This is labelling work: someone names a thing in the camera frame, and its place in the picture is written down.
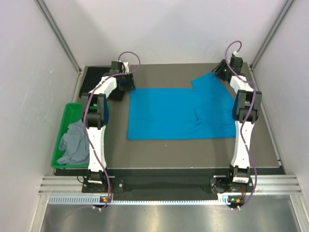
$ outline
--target blue towel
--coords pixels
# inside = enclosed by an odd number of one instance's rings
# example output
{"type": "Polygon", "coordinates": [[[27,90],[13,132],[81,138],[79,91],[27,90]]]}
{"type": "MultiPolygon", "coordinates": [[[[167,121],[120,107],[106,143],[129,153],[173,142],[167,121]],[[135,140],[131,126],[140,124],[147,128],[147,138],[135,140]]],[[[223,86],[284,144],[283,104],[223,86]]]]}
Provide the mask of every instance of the blue towel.
{"type": "Polygon", "coordinates": [[[188,88],[145,88],[131,91],[127,138],[216,139],[235,137],[234,101],[210,73],[188,88]]]}

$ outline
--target white wall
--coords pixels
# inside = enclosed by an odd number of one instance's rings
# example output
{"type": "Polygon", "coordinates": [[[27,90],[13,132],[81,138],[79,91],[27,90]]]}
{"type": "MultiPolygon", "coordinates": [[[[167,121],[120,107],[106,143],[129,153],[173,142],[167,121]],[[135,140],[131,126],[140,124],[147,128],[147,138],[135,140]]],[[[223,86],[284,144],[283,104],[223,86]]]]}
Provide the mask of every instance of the white wall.
{"type": "Polygon", "coordinates": [[[0,11],[0,224],[23,232],[77,72],[33,0],[0,11]]]}
{"type": "Polygon", "coordinates": [[[309,1],[295,1],[254,72],[286,168],[309,204],[308,9],[309,1]]]}
{"type": "Polygon", "coordinates": [[[45,0],[80,66],[131,50],[144,64],[219,62],[234,40],[251,63],[283,0],[45,0]]]}

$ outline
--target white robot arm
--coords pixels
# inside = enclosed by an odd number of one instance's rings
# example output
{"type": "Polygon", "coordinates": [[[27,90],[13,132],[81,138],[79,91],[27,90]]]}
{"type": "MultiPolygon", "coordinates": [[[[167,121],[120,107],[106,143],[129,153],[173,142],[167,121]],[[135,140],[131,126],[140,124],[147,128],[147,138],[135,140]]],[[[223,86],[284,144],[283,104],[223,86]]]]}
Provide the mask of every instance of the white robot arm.
{"type": "MultiPolygon", "coordinates": [[[[110,73],[102,77],[100,83],[94,88],[94,97],[91,101],[91,106],[95,109],[89,109],[87,114],[87,122],[86,122],[86,130],[91,140],[92,145],[98,155],[98,159],[94,154],[94,150],[89,145],[90,151],[90,160],[89,160],[89,176],[87,180],[89,183],[97,183],[103,184],[103,168],[100,162],[103,164],[103,167],[106,168],[107,164],[104,156],[104,134],[106,129],[106,124],[108,119],[104,118],[105,114],[108,115],[107,105],[104,105],[106,99],[110,96],[111,92],[115,90],[117,87],[120,90],[129,90],[133,89],[134,82],[133,76],[126,75],[129,72],[129,63],[128,62],[120,62],[113,61],[110,73]],[[120,79],[117,77],[112,77],[112,74],[119,73],[124,67],[123,73],[124,75],[120,76],[120,79]]],[[[88,98],[90,94],[94,91],[90,91],[89,93],[82,95],[82,118],[84,120],[85,108],[88,103],[88,98]]]]}
{"type": "Polygon", "coordinates": [[[225,184],[239,186],[246,185],[250,181],[250,161],[245,143],[250,148],[251,133],[260,113],[262,93],[257,91],[253,102],[253,89],[247,83],[246,77],[241,73],[242,58],[238,57],[237,54],[233,54],[229,64],[238,76],[235,76],[230,71],[225,59],[213,70],[213,73],[218,78],[227,81],[237,94],[232,111],[232,117],[235,120],[236,126],[235,149],[225,184]],[[252,110],[244,123],[243,121],[251,104],[253,104],[252,110]]]}

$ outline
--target metal plate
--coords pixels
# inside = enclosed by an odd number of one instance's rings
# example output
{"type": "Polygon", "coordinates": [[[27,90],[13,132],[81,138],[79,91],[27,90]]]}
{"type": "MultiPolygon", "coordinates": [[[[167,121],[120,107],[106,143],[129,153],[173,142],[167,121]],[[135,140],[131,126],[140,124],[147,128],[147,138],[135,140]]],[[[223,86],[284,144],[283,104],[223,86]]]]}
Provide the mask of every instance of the metal plate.
{"type": "Polygon", "coordinates": [[[240,212],[209,205],[111,205],[101,213],[77,205],[48,205],[43,232],[299,232],[289,196],[257,196],[240,212]]]}

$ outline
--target green plastic bin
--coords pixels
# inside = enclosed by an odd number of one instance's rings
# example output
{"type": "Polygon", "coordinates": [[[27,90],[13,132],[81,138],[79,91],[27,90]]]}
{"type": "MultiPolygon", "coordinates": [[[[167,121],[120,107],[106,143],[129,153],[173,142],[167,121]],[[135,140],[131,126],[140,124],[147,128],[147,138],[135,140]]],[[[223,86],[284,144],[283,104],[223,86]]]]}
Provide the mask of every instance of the green plastic bin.
{"type": "Polygon", "coordinates": [[[54,150],[54,155],[52,159],[52,167],[53,168],[87,168],[88,164],[78,164],[78,165],[60,165],[57,163],[57,160],[62,157],[65,151],[60,151],[58,149],[60,140],[66,132],[68,132],[68,126],[71,123],[77,122],[82,118],[82,104],[80,102],[77,103],[68,103],[64,110],[61,126],[59,129],[57,142],[54,150]]]}

